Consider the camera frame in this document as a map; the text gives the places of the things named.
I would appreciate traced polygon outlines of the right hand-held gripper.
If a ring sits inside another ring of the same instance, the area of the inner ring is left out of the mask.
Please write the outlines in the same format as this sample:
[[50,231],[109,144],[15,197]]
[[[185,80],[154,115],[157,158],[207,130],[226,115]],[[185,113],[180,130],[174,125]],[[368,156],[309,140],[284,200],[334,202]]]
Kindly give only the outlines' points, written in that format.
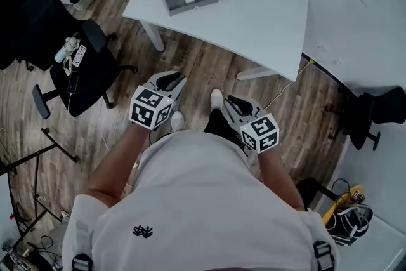
[[[240,133],[242,143],[249,149],[260,154],[279,144],[280,129],[271,113],[263,109],[256,100],[228,95],[224,106],[230,119]],[[239,113],[258,113],[257,116],[239,116]]]

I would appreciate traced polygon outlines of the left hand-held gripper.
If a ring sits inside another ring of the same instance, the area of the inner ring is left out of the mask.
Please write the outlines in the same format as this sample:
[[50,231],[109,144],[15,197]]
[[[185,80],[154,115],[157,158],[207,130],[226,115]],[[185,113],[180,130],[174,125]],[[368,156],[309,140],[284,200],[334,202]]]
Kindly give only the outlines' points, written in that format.
[[186,81],[187,78],[178,71],[153,75],[152,81],[139,85],[133,94],[129,120],[149,130],[158,128],[176,110]]

